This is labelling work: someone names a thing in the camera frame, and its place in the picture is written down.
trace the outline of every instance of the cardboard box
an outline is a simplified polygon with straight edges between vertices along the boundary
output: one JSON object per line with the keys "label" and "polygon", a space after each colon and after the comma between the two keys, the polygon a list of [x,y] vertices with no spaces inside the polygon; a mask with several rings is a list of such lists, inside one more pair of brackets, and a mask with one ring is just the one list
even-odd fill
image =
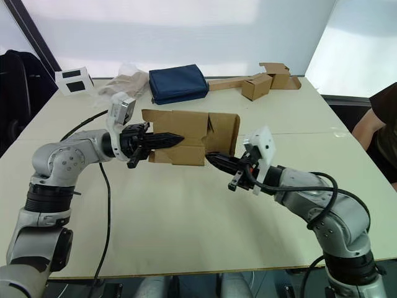
{"label": "cardboard box", "polygon": [[185,139],[172,148],[158,149],[149,156],[152,163],[203,166],[207,152],[234,155],[240,125],[237,114],[142,110],[153,123],[153,132],[171,132]]}
{"label": "cardboard box", "polygon": [[269,93],[273,78],[265,73],[256,74],[243,82],[241,94],[254,101]]}
{"label": "cardboard box", "polygon": [[290,78],[290,69],[283,63],[259,63],[265,68],[265,73],[273,77],[271,89],[284,89]]}

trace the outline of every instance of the plastic bag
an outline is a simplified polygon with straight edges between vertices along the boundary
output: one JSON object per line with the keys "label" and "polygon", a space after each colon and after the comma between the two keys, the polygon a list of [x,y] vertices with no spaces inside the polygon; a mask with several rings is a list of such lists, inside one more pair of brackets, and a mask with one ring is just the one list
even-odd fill
{"label": "plastic bag", "polygon": [[125,92],[130,97],[138,99],[147,89],[149,74],[136,68],[135,65],[124,63],[118,70],[118,76],[111,79],[105,86],[99,88],[99,102],[110,102],[112,95]]}

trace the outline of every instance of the person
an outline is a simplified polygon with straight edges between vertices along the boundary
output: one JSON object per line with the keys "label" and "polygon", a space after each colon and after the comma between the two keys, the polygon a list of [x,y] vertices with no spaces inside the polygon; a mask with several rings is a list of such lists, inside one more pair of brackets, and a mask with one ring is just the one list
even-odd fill
{"label": "person", "polygon": [[352,134],[397,191],[397,82],[370,97],[370,102],[372,108]]}

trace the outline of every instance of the person's arm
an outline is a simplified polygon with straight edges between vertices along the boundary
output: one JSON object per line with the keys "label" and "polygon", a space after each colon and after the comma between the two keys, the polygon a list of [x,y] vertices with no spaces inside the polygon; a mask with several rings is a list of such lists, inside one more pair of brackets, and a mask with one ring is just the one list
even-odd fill
{"label": "person's arm", "polygon": [[360,142],[362,148],[367,151],[371,144],[373,134],[385,125],[386,124],[375,115],[373,110],[369,109],[354,127],[352,135]]}

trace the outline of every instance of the blue pouch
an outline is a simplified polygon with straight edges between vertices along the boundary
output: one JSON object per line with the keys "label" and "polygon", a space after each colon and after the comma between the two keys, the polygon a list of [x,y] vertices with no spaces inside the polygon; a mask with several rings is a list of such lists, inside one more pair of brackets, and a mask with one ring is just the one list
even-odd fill
{"label": "blue pouch", "polygon": [[208,83],[196,64],[151,70],[149,85],[155,104],[191,101],[208,93]]}

